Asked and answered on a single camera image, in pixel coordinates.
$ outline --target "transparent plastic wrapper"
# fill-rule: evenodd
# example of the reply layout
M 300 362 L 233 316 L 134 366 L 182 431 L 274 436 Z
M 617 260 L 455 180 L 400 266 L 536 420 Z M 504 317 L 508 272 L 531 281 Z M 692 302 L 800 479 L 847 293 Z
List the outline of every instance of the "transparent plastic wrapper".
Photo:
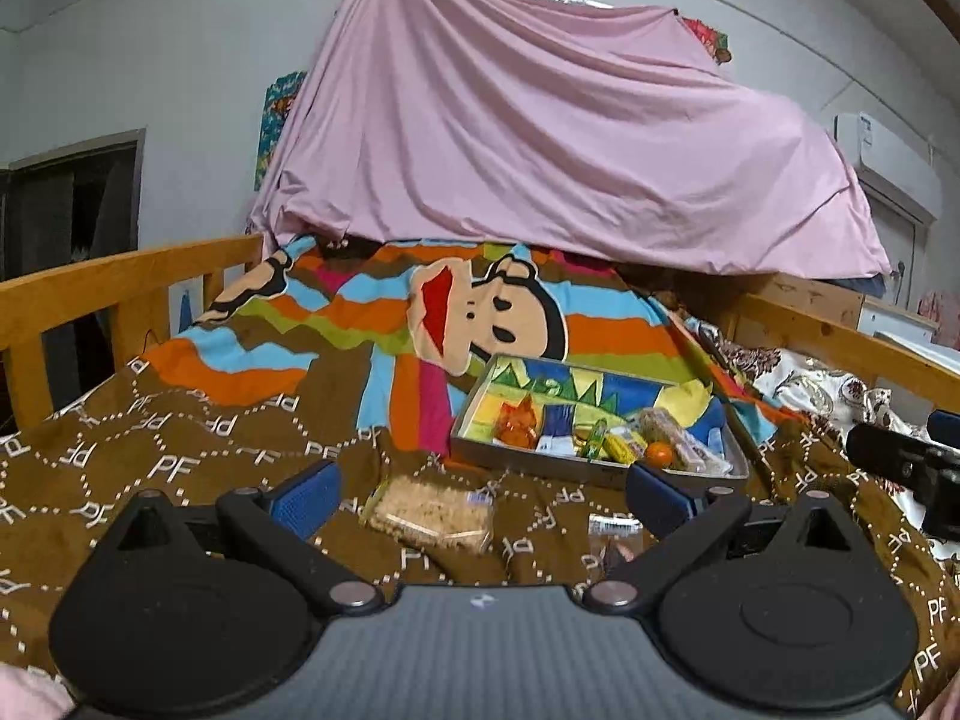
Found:
M 604 517 L 591 514 L 587 524 L 590 543 L 590 560 L 585 560 L 587 576 L 591 584 L 603 581 L 619 565 L 649 549 L 655 542 L 653 536 L 633 517 Z
M 669 470 L 702 476 L 728 476 L 733 466 L 717 456 L 680 427 L 666 409 L 640 409 L 627 420 L 647 442 L 664 442 L 673 447 L 677 461 Z
M 493 498 L 400 476 L 374 491 L 360 521 L 414 546 L 480 554 L 491 538 Z

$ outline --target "box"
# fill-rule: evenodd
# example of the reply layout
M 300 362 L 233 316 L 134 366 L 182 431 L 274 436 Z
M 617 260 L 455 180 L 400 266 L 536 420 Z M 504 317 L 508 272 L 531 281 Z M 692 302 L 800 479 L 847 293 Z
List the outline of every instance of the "box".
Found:
M 656 392 L 664 386 L 674 385 L 586 365 L 494 355 L 453 424 L 450 447 L 456 459 L 488 469 L 518 471 L 548 479 L 622 490 L 630 467 L 625 464 L 604 459 L 587 461 L 579 457 L 559 457 L 492 443 L 491 433 L 500 404 L 507 402 L 517 405 L 527 395 L 531 396 L 538 432 L 544 424 L 545 405 L 572 405 L 574 424 L 582 433 L 584 425 L 592 425 L 600 418 L 607 420 L 611 428 L 625 425 L 624 415 L 640 406 L 653 405 Z M 733 473 L 706 476 L 668 471 L 677 480 L 678 486 L 689 493 L 697 494 L 718 484 L 742 488 L 749 475 L 746 456 L 731 430 L 731 420 L 736 420 L 736 415 L 722 404 L 713 408 L 721 408 L 725 415 L 721 439 L 724 457 L 733 466 Z

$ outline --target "bed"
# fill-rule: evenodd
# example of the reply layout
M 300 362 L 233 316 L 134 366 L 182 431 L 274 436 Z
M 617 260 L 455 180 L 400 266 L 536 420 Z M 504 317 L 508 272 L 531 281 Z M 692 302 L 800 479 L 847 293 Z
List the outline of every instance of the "bed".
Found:
M 49 615 L 113 513 L 138 490 L 205 503 L 229 488 L 270 487 L 320 458 L 341 464 L 344 490 L 313 543 L 388 595 L 400 581 L 587 586 L 597 569 L 587 515 L 625 512 L 622 493 L 491 473 L 445 456 L 484 355 L 507 337 L 458 319 L 462 327 L 429 360 L 440 346 L 421 348 L 424 324 L 411 329 L 407 307 L 412 284 L 434 283 L 447 266 L 467 263 L 461 298 L 472 298 L 470 321 L 486 316 L 477 306 L 499 279 L 493 326 L 512 328 L 518 352 L 664 382 L 712 375 L 719 391 L 760 420 L 748 425 L 752 440 L 743 440 L 755 500 L 790 501 L 819 485 L 850 506 L 920 621 L 902 709 L 932 700 L 960 664 L 953 616 L 960 595 L 886 491 L 803 418 L 730 389 L 702 349 L 691 357 L 674 314 L 644 298 L 642 284 L 594 261 L 522 245 L 306 238 L 265 262 L 260 252 L 256 236 L 195 242 L 0 285 L 0 348 L 20 428 L 0 440 L 0 661 L 56 674 L 46 649 Z M 246 274 L 224 288 L 224 270 L 234 266 Z M 194 278 L 203 279 L 205 313 L 171 338 L 168 288 Z M 736 324 L 758 322 L 783 346 L 960 409 L 960 377 L 901 348 L 736 281 L 688 276 L 677 286 L 684 303 L 731 337 Z M 429 292 L 421 289 L 419 299 L 434 301 Z M 454 288 L 446 292 L 461 299 Z M 528 305 L 525 313 L 510 317 L 506 298 Z M 118 372 L 51 416 L 40 334 L 99 310 L 109 312 Z M 486 488 L 496 497 L 493 548 L 479 557 L 414 549 L 360 526 L 358 509 L 394 474 Z

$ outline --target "air conditioner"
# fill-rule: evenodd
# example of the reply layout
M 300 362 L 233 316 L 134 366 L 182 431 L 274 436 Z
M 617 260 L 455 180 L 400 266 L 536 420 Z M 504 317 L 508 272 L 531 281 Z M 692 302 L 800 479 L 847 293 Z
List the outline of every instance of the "air conditioner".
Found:
M 924 227 L 942 215 L 943 189 L 933 167 L 876 119 L 840 114 L 833 136 L 868 194 Z

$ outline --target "blanket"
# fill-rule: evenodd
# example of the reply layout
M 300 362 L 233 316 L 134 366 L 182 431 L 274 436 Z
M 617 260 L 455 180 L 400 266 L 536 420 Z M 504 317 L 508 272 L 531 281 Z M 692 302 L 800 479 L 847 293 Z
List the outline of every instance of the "blanket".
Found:
M 317 228 L 708 274 L 889 271 L 822 127 L 725 79 L 653 6 L 345 0 L 251 221 L 281 244 Z
M 401 581 L 582 592 L 601 570 L 587 519 L 625 514 L 620 491 L 445 456 L 454 415 L 501 351 L 664 386 L 696 375 L 661 310 L 607 266 L 525 245 L 292 242 L 181 336 L 0 442 L 0 661 L 56 673 L 50 615 L 131 495 L 159 488 L 180 505 L 205 504 L 322 458 L 342 470 L 342 502 L 310 541 L 388 597 Z M 826 488 L 851 507 L 920 621 L 899 705 L 923 707 L 960 656 L 956 587 L 882 488 L 805 423 L 766 413 L 776 425 L 752 453 L 752 497 L 788 502 Z M 491 493 L 488 551 L 418 549 L 361 525 L 368 495 L 397 475 Z

